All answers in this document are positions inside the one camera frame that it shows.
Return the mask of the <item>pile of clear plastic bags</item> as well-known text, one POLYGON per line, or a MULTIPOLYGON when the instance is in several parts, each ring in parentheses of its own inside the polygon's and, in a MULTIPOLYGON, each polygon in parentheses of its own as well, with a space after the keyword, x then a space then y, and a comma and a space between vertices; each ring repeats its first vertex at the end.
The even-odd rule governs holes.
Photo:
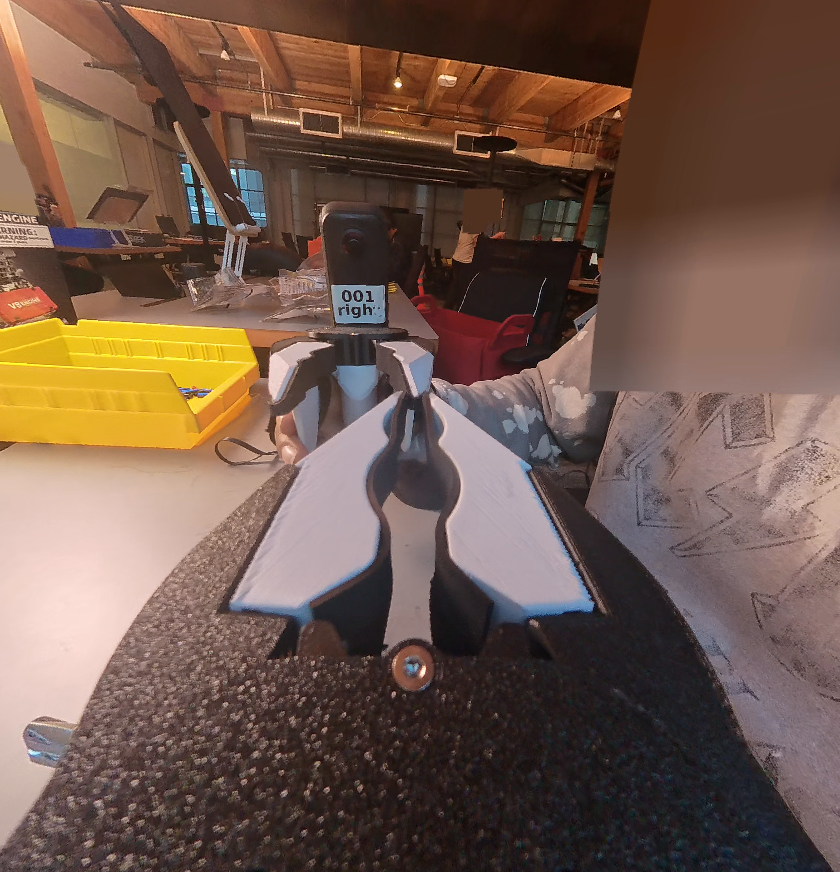
POLYGON ((221 269, 186 281, 194 311, 250 311, 260 308, 266 321, 300 317, 330 318, 331 299, 322 268, 280 270, 277 277, 237 277, 221 269))

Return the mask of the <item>person's right hand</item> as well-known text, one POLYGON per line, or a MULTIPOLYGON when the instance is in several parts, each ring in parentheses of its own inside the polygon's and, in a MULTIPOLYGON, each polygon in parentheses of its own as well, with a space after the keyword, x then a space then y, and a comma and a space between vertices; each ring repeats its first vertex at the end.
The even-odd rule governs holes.
POLYGON ((309 453, 299 437, 293 411, 273 419, 271 439, 276 452, 286 465, 294 465, 309 453))

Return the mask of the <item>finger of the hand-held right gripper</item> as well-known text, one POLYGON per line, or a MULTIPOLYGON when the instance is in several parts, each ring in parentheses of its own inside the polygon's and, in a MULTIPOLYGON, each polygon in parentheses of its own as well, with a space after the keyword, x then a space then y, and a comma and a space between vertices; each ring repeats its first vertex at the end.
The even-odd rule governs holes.
POLYGON ((432 369, 433 355, 415 342, 377 342, 377 400, 402 392, 410 407, 422 406, 422 397, 430 390, 432 369))
POLYGON ((268 390, 273 410, 293 410, 336 370, 336 346, 320 341, 281 341, 271 346, 268 390))

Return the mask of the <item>yellow plastic bin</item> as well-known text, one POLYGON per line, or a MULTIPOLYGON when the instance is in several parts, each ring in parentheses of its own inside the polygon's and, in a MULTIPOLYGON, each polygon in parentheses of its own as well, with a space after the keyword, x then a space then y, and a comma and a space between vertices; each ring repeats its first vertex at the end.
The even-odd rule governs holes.
POLYGON ((0 330, 0 441, 191 449, 248 405, 240 329, 58 319, 0 330))

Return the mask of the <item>toy engine model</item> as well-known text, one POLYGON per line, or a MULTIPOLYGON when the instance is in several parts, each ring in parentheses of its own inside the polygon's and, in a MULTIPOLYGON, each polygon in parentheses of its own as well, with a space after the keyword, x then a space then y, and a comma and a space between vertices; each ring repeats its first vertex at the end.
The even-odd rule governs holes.
POLYGON ((77 723, 60 718, 40 716, 26 725, 23 740, 27 755, 35 764, 55 768, 77 729, 77 723))

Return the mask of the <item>black office chair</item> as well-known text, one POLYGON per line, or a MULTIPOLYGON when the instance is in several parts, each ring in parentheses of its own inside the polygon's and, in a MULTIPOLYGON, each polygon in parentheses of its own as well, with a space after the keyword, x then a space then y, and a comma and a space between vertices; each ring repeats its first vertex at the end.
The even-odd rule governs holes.
POLYGON ((534 367, 558 348, 567 326, 568 285, 582 250, 578 242, 527 242, 481 236, 471 276, 456 310, 488 321, 529 315, 519 347, 503 352, 506 374, 534 367))

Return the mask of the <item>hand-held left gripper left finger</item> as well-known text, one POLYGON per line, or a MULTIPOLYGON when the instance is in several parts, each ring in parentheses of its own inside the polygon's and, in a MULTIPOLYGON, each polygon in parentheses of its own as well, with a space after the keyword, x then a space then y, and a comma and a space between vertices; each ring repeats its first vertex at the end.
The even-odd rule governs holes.
POLYGON ((378 550, 373 462, 390 441, 392 394, 297 465, 230 601, 231 611, 311 618, 312 602, 366 570, 378 550))

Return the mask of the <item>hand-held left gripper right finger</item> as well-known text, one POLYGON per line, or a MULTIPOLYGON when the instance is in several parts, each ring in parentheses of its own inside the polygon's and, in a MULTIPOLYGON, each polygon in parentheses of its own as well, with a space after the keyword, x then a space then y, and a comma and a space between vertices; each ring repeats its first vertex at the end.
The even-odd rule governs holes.
POLYGON ((490 596, 491 625, 591 612, 593 600, 529 478, 531 467, 440 398, 427 395, 437 446, 455 467, 445 522, 450 558, 490 596))

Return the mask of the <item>dark board on white stand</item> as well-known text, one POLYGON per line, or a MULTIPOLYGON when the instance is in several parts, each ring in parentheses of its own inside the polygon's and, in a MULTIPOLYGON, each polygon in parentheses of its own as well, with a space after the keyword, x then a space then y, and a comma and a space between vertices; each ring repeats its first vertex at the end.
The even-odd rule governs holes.
POLYGON ((174 130, 178 140, 226 226, 220 280, 225 285, 240 284, 248 240, 259 234, 260 228, 234 184, 228 163, 221 157, 167 49, 123 6, 117 3, 110 6, 117 27, 175 115, 174 130))

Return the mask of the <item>dark printed cardboard box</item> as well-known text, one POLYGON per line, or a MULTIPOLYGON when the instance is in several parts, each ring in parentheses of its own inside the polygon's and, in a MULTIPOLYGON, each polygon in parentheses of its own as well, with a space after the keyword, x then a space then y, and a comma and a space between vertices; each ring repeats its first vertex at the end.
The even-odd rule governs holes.
POLYGON ((48 317, 77 322, 50 231, 32 215, 0 211, 0 327, 48 317))

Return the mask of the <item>red chair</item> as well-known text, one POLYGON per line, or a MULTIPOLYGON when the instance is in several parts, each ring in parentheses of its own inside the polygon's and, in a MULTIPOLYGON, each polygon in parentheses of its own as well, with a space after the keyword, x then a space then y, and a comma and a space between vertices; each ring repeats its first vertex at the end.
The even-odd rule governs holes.
POLYGON ((469 386, 517 374, 520 365, 503 361, 503 354, 523 348, 534 327, 534 318, 515 314, 503 322, 448 311, 437 305, 432 296, 412 300, 438 336, 432 375, 455 385, 469 386))

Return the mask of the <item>grey background table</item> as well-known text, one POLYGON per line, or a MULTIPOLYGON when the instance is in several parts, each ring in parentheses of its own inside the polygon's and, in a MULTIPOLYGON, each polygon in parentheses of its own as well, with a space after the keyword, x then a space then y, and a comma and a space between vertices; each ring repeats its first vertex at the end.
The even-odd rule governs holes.
POLYGON ((116 289, 106 289, 72 299, 77 316, 87 320, 151 322, 242 329, 253 347, 268 348, 274 342, 327 325, 324 318, 299 317, 267 321, 273 314, 273 300, 257 286, 251 297, 229 309, 194 311, 188 298, 153 300, 123 297, 116 289))

